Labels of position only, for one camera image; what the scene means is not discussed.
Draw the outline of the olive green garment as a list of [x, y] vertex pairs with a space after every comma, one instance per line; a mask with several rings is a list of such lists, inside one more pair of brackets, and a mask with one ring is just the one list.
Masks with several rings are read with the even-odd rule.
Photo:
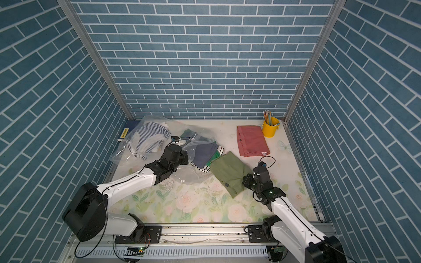
[[215, 159], [209, 167], [232, 198], [235, 198], [244, 190], [243, 177], [252, 174], [251, 168], [232, 152]]

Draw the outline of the grey blue garment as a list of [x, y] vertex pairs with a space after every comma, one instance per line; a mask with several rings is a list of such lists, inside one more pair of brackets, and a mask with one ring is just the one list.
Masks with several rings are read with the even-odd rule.
[[195, 156], [192, 165], [198, 169], [203, 169], [210, 159], [217, 152], [219, 145], [214, 141], [207, 144], [199, 144], [195, 149]]

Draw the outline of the clear vacuum bag with valve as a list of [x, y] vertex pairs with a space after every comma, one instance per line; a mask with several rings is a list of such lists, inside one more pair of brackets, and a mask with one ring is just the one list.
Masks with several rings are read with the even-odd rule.
[[216, 142], [219, 146], [223, 145], [217, 140], [217, 132], [198, 125], [182, 124], [180, 122], [171, 122], [170, 129], [173, 136], [183, 137], [186, 140], [185, 145], [181, 146], [187, 151], [189, 164], [181, 165], [171, 178], [186, 185], [198, 184], [207, 180], [211, 172], [204, 173], [196, 169], [191, 163], [195, 156], [195, 149], [199, 144]]

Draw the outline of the red garment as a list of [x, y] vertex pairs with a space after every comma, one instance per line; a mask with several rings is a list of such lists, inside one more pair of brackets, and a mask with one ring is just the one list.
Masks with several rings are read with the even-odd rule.
[[260, 126], [237, 126], [237, 144], [242, 157], [266, 156], [270, 154]]

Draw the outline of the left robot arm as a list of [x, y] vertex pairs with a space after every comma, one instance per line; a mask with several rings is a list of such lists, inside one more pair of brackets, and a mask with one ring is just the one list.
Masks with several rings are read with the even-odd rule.
[[110, 208], [127, 196], [165, 181], [179, 166], [188, 163], [187, 151], [177, 144], [170, 144], [159, 160], [146, 164], [131, 175], [100, 185], [82, 185], [62, 219], [81, 242], [89, 241], [101, 232], [115, 235], [120, 244], [147, 240], [144, 223], [136, 215], [113, 214]]

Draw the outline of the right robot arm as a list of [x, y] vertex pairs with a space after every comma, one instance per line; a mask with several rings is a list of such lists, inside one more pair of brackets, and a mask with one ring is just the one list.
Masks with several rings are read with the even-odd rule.
[[267, 240], [277, 240], [300, 263], [347, 262], [339, 239], [325, 235], [300, 214], [286, 194], [274, 186], [265, 162], [260, 161], [252, 174], [243, 177], [243, 186], [274, 213], [264, 219]]

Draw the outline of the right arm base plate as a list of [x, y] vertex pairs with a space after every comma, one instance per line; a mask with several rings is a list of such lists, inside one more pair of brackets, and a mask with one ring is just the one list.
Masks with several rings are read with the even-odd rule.
[[288, 229], [284, 224], [248, 225], [244, 229], [250, 243], [280, 243], [292, 241]]

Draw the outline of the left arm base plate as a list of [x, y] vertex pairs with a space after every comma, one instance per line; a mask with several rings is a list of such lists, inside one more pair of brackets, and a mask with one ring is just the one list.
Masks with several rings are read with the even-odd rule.
[[158, 244], [161, 238], [162, 226], [146, 225], [137, 227], [129, 236], [117, 235], [116, 244]]

